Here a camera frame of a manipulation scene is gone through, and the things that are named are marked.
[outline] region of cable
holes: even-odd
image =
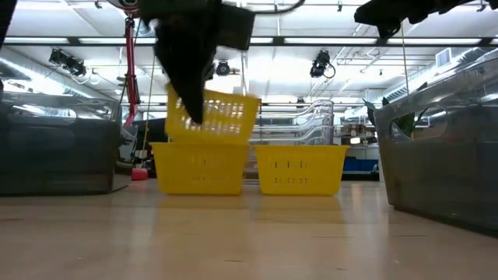
[[[290,6],[289,8],[287,9],[282,9],[282,10],[279,10],[279,11],[254,11],[254,14],[256,15],[278,15],[278,14],[283,14],[283,13],[287,13],[287,12],[292,12],[293,10],[299,8],[300,6],[304,5],[304,2],[306,0],[299,0],[296,4]]]
[[[89,77],[88,79],[86,79],[86,81],[85,81],[85,82],[80,82],[80,81],[78,81],[78,80],[75,78],[75,76],[74,76],[74,75],[71,75],[71,79],[72,79],[73,81],[77,82],[79,85],[84,85],[84,84],[86,84],[86,82],[88,82],[88,81],[90,80],[90,77]]]
[[[151,100],[152,95],[153,95],[154,69],[155,68],[156,68],[156,56],[154,55],[153,73],[150,76],[149,104],[147,104],[146,132],[144,133],[144,136],[143,136],[143,147],[142,147],[142,151],[146,149],[147,131],[149,130],[150,100]]]
[[[139,37],[140,24],[142,24],[142,18],[140,18],[140,20],[139,20],[139,25],[137,26],[137,32],[135,33],[135,41],[133,42],[133,51],[135,50],[135,46],[137,45],[137,38]],[[119,99],[120,105],[123,102],[123,96],[125,95],[125,89],[126,89],[127,84],[128,84],[128,79],[125,79],[124,83],[123,83],[123,90],[121,91],[121,98]]]
[[[50,73],[48,73],[46,76],[44,76],[44,79],[48,78],[49,75],[52,75],[52,73],[55,72],[55,70],[57,70],[59,67],[61,67],[61,65],[57,65],[56,68],[52,69],[52,71],[50,71]]]
[[[408,68],[406,67],[406,48],[405,48],[405,30],[403,29],[403,23],[401,24],[402,29],[402,43],[403,43],[403,62],[405,65],[405,81],[406,81],[406,95],[410,95],[410,88],[408,83]]]
[[[88,77],[88,81],[89,81],[92,85],[96,86],[96,85],[100,84],[100,80],[99,80],[99,79],[97,79],[95,82],[92,82],[92,77],[93,77],[94,75],[97,75],[97,76],[99,76],[99,77],[100,77],[99,73],[95,73],[95,68],[92,68],[92,72],[90,73],[90,76]]]
[[[336,73],[337,71],[335,70],[335,67],[334,67],[334,65],[332,65],[332,63],[330,63],[330,62],[329,62],[328,64],[330,65],[330,67],[332,67],[332,69],[334,69],[334,74],[333,74],[332,76],[327,76],[327,75],[324,73],[324,74],[323,74],[323,76],[324,76],[325,78],[327,78],[327,79],[332,79],[332,78],[334,78],[334,77],[335,77],[335,73]]]

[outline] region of plastic basket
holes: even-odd
[[[151,143],[160,190],[167,194],[239,194],[247,145]]]
[[[191,121],[171,84],[165,130],[175,142],[247,144],[258,112],[259,99],[238,94],[204,91],[204,123]]]
[[[257,145],[263,194],[337,194],[345,151],[340,145]]]

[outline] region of ceiling beam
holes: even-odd
[[[252,37],[252,47],[498,47],[498,37]],[[137,38],[137,47],[152,47],[154,37]],[[6,37],[6,46],[122,47],[124,37]]]

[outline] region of ceiling light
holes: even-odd
[[[103,8],[113,8],[113,6],[106,2],[101,2]],[[21,1],[17,3],[16,9],[23,10],[46,10],[46,11],[58,11],[58,10],[69,10],[69,9],[95,9],[95,4],[91,2],[80,2],[78,4],[64,4],[64,3],[52,3],[52,2],[36,2],[36,1]]]
[[[356,138],[351,138],[351,139],[349,140],[349,143],[351,143],[351,145],[359,144],[359,143],[361,143],[361,139],[360,139],[360,138],[358,138],[358,137],[356,137]]]
[[[136,38],[136,43],[137,44],[155,44],[156,38],[155,37],[138,37],[138,38]]]
[[[344,83],[344,86],[341,87],[341,89],[339,90],[339,93],[341,93],[342,91],[344,91],[344,89],[346,89],[349,84],[351,83],[351,79],[347,79]]]
[[[377,38],[286,38],[285,44],[373,44]]]
[[[251,44],[272,44],[273,38],[268,37],[252,37]]]
[[[229,75],[230,74],[230,66],[228,65],[228,61],[220,61],[218,66],[216,66],[216,74],[217,75]]]
[[[480,38],[405,38],[405,44],[477,44]],[[391,38],[388,44],[403,44],[402,38]]]
[[[78,40],[81,44],[126,44],[126,38],[79,38]]]
[[[6,37],[6,44],[69,44],[67,38],[57,37]]]

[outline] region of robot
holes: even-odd
[[[144,24],[155,20],[157,42],[154,52],[182,99],[191,119],[202,123],[203,89],[206,79],[214,71],[212,61],[217,46],[246,51],[249,48],[254,18],[257,14],[272,15],[291,12],[305,0],[296,0],[289,8],[252,12],[228,5],[222,0],[108,0],[128,14],[126,24],[127,48],[133,49],[133,18],[139,16]],[[381,39],[394,36],[404,19],[410,23],[423,21],[430,13],[445,13],[457,5],[472,0],[371,0],[356,10],[355,21],[376,26]],[[0,2],[0,47],[3,44],[17,0]],[[498,8],[498,0],[482,0]],[[128,57],[133,61],[133,53]],[[130,117],[139,103],[134,68],[128,63],[128,98]]]

